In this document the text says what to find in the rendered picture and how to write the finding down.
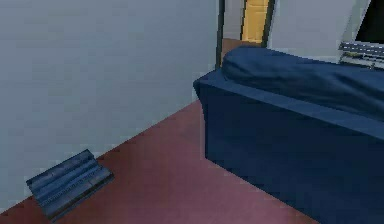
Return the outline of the dark window with blinds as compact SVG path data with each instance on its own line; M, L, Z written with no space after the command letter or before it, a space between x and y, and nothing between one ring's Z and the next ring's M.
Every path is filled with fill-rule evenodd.
M356 0L339 50L340 63L384 70L384 0Z

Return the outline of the blue grey ribbed box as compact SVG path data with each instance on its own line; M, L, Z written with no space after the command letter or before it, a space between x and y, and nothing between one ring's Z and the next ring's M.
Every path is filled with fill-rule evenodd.
M55 222L114 179L114 174L84 150L26 181L43 211Z

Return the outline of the yellow room door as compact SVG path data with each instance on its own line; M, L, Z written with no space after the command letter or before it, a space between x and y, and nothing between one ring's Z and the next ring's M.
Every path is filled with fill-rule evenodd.
M242 40L260 44L263 38L269 0L246 0Z

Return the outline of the dark blue sofa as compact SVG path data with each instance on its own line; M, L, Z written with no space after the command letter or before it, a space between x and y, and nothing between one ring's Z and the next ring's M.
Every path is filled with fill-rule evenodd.
M384 224L384 71L255 46L193 87L205 156L320 224Z

